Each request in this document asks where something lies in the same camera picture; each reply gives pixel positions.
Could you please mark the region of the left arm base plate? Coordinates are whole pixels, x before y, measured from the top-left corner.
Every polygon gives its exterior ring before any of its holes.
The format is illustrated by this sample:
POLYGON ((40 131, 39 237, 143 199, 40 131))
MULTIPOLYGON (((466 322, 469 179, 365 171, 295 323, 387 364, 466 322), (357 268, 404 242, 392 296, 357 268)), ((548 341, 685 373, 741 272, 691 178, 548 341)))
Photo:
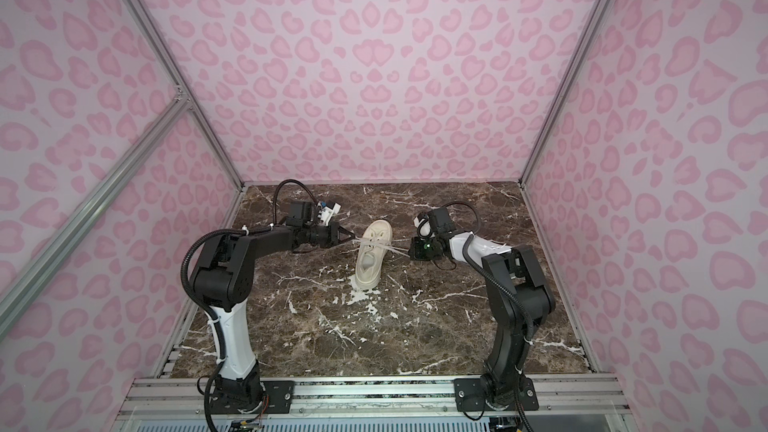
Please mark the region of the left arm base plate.
POLYGON ((295 382, 290 380, 266 380, 258 386, 251 384, 249 390, 243 386, 229 386, 211 393, 209 402, 213 415, 259 415, 288 414, 291 409, 295 382))

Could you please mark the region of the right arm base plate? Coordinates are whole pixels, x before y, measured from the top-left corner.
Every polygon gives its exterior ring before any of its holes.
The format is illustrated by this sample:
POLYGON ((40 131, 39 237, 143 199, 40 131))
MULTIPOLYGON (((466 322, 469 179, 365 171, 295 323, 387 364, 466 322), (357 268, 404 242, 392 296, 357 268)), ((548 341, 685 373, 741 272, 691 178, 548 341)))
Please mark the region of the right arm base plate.
POLYGON ((454 398, 459 412, 516 412, 521 405, 525 412, 538 411, 540 408, 533 381, 522 376, 517 390, 501 392, 494 385, 488 374, 480 377, 458 378, 453 380, 454 398))

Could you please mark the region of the cream white sneaker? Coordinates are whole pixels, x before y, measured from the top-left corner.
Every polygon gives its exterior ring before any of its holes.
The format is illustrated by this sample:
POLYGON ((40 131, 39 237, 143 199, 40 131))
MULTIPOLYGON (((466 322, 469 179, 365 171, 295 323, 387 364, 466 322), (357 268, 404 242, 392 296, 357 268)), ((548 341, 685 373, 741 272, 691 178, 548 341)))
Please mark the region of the cream white sneaker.
MULTIPOLYGON (((361 238, 385 242, 391 245, 392 227, 386 220, 376 220, 365 230, 361 238)), ((359 244, 358 256, 353 277, 353 286, 357 290, 375 288, 381 278, 383 260, 388 251, 359 244)))

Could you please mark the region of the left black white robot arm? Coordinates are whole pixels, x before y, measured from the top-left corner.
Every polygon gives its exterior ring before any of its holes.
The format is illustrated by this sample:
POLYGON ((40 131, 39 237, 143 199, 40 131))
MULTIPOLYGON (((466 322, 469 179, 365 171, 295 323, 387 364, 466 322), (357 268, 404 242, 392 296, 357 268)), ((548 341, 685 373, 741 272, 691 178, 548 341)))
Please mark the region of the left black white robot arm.
POLYGON ((331 248, 355 234, 340 225, 336 202, 294 202, 287 217, 266 226, 219 229, 193 243, 182 261, 180 282, 207 316, 216 347, 216 367, 202 390, 208 422, 215 414, 276 411, 285 398, 271 398, 260 379, 250 343, 246 302, 256 261, 302 245, 331 248))

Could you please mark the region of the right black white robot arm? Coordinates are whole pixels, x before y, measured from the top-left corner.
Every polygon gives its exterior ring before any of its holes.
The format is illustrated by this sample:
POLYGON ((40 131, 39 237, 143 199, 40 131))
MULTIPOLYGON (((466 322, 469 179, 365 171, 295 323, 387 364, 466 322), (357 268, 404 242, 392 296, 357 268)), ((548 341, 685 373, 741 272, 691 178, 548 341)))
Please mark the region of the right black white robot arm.
POLYGON ((409 256, 417 261, 446 257, 462 262, 485 280, 496 333, 484 372, 454 381, 457 410, 470 416, 490 410, 535 411, 533 381, 524 365, 534 335, 555 309, 555 299, 533 249, 494 243, 472 232, 415 237, 409 256))

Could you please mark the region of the white shoelace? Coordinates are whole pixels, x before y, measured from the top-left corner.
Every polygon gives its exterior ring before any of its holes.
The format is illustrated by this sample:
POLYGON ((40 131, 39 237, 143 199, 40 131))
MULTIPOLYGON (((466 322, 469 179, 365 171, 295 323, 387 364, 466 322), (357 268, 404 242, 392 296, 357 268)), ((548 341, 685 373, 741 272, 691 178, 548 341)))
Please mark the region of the white shoelace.
POLYGON ((393 252, 394 254, 398 254, 398 255, 402 255, 402 256, 406 256, 406 257, 409 256, 409 253, 408 253, 407 249, 404 249, 402 247, 395 247, 395 246, 392 246, 392 245, 388 245, 387 243, 381 242, 381 241, 375 241, 375 240, 366 239, 366 238, 354 238, 354 239, 352 239, 352 242, 358 243, 358 244, 361 244, 361 245, 371 246, 373 248, 383 249, 383 250, 386 250, 386 251, 393 252))

